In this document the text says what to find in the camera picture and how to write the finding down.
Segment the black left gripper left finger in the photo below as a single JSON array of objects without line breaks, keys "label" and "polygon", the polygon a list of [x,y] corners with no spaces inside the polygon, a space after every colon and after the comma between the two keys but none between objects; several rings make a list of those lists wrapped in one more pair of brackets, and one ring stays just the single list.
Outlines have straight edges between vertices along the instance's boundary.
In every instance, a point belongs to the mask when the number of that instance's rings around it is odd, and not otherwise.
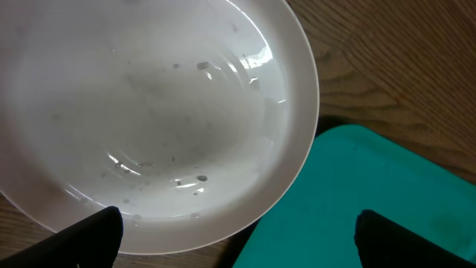
[{"label": "black left gripper left finger", "polygon": [[109,206],[1,260],[1,268],[111,268],[123,237],[123,218]]}]

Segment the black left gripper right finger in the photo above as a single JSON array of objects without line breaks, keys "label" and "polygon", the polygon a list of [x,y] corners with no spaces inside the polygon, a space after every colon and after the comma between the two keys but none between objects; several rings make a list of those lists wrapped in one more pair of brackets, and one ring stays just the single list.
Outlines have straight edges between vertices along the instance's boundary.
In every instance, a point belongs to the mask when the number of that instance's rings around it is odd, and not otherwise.
[{"label": "black left gripper right finger", "polygon": [[365,209],[356,218],[355,245],[363,268],[475,268],[475,264]]}]

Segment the pink plate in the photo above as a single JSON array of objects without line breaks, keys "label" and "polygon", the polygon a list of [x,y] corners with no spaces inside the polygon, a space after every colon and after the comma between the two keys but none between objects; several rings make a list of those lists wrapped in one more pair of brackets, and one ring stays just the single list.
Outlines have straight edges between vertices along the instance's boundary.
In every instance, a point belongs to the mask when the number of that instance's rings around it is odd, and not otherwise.
[{"label": "pink plate", "polygon": [[1,3],[1,193],[53,232],[116,206],[122,253],[230,237],[290,188],[318,110],[284,1]]}]

